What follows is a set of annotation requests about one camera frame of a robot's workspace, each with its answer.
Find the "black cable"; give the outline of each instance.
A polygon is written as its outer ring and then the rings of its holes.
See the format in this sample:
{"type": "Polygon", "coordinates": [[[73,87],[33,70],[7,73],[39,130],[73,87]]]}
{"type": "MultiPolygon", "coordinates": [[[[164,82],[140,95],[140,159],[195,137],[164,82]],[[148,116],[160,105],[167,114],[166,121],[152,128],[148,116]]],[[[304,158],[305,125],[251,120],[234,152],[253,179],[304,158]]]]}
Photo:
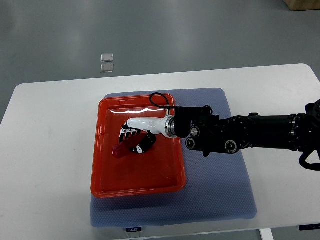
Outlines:
{"type": "MultiPolygon", "coordinates": [[[[159,96],[163,97],[163,98],[165,99],[165,101],[166,101],[166,104],[167,104],[167,105],[170,105],[168,98],[167,98],[164,94],[162,94],[162,93],[160,93],[160,92],[154,92],[154,93],[151,93],[151,94],[150,94],[149,100],[150,100],[150,103],[152,103],[154,106],[156,106],[156,107],[158,107],[158,108],[160,108],[160,109],[169,109],[169,115],[170,115],[170,109],[179,108],[178,106],[161,106],[161,105],[156,104],[156,103],[152,100],[152,97],[155,96],[155,95],[159,95],[159,96]]],[[[212,115],[212,113],[214,112],[209,105],[205,105],[203,108],[209,108],[211,115],[212,115]]]]}

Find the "white robotic hand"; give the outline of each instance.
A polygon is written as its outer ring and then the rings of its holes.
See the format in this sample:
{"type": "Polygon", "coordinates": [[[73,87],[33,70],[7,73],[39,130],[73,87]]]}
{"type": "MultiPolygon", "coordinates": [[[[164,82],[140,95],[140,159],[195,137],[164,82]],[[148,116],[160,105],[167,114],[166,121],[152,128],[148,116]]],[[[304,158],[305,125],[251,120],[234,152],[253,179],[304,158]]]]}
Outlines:
{"type": "Polygon", "coordinates": [[[175,116],[167,115],[164,118],[158,117],[134,117],[127,122],[130,129],[138,129],[152,134],[162,134],[166,138],[176,138],[175,116]]]}

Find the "robotic hand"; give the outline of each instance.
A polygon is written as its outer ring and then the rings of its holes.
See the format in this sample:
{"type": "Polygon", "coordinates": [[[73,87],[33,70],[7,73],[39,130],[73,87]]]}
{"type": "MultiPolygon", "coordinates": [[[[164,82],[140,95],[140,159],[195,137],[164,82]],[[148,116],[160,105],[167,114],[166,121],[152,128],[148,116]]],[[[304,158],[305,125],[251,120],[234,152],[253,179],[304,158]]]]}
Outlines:
{"type": "Polygon", "coordinates": [[[249,116],[220,119],[213,115],[210,106],[160,106],[152,101],[154,95],[166,98],[155,92],[150,95],[150,102],[161,109],[174,109],[174,115],[131,118],[125,124],[126,128],[162,134],[167,138],[186,138],[186,147],[202,151],[204,157],[210,153],[235,154],[249,147],[299,151],[303,152],[300,157],[302,167],[320,171],[320,163],[306,162],[313,151],[320,157],[320,100],[307,104],[306,114],[259,116],[250,113],[249,116]]]}

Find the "red plastic tray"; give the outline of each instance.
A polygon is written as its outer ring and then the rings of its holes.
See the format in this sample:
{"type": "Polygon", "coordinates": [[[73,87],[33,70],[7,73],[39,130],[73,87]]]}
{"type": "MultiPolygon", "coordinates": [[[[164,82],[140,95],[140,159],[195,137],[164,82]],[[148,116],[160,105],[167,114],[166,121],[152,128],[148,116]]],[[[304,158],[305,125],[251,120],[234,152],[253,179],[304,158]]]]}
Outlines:
{"type": "MultiPolygon", "coordinates": [[[[174,98],[165,95],[173,106],[174,98]]],[[[152,100],[166,104],[158,95],[152,100]]],[[[112,155],[112,147],[119,143],[121,127],[128,119],[163,118],[165,114],[164,109],[150,103],[149,95],[110,97],[100,102],[91,179],[91,192],[96,198],[177,192],[186,185],[179,138],[159,134],[146,153],[131,153],[120,159],[112,155]]]]}

